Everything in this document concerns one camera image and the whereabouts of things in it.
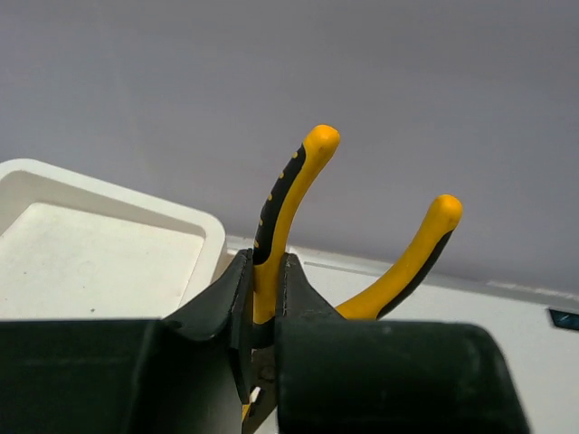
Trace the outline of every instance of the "white tray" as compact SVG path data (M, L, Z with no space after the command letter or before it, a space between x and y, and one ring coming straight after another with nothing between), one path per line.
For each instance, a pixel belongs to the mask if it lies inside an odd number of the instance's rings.
M38 161L0 164L0 319L161 317L225 257L212 215Z

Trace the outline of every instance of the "black grip stripe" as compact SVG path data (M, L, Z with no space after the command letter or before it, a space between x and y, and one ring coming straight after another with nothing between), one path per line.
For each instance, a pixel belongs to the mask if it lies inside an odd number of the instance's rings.
M273 232L280 216L281 206L286 200L288 191L299 174L299 171L306 162L306 148L302 145L297 155L292 158L285 169L283 176L278 178L273 189L271 189L271 200L268 200L261 208L261 221L255 234L256 245L253 247L253 264L260 265L265 262L271 254L271 244L273 243Z
M418 286L422 283L426 275L430 272L430 270L432 269L438 258L441 256L441 253L444 250L446 243L449 242L451 235L452 231L449 231L445 233L444 236L442 236L441 240L438 241L436 243L436 246L434 246L434 249L432 249L431 255L428 257L426 262L424 262L424 265L422 265L422 267L418 270L413 279L408 283L408 285L406 285L406 288L400 291L400 294L394 297L390 303L388 303L386 306L382 308L382 310L378 313L376 319L380 319L383 316L392 312L394 309L398 307L398 305L400 305L403 301L405 301L405 299L407 299L408 296L410 296L416 288L418 288Z
M273 345L275 316L263 324L253 323L252 329L252 348L260 349Z

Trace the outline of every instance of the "gray wall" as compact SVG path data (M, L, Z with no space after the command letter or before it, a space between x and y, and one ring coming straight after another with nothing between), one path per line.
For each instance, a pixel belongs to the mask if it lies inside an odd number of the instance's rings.
M392 260L453 193L438 272L579 290L578 77L576 0L1 0L0 159L252 235L330 123L293 243Z

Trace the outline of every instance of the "pliers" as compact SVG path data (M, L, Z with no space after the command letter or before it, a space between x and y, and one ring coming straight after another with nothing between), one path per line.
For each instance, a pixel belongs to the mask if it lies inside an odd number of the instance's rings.
M318 125L281 172L261 210L253 246L252 401L243 406L242 433L253 433L276 406L274 325L280 270L291 223L315 178L334 155L339 133ZM380 319L420 285L441 255L462 216L460 201L448 194L431 204L412 242L386 273L336 308L345 319Z

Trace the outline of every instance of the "yellow and black grip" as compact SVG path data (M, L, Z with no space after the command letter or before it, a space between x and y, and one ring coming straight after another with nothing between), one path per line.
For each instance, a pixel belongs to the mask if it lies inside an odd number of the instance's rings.
M334 155L339 133L318 125L304 139L276 181L261 209L253 248L253 323L257 335L275 315L278 275L291 223L311 184Z
M421 284L458 226L462 204L449 194L432 202L413 241L399 260L373 285L337 307L348 319L379 319Z

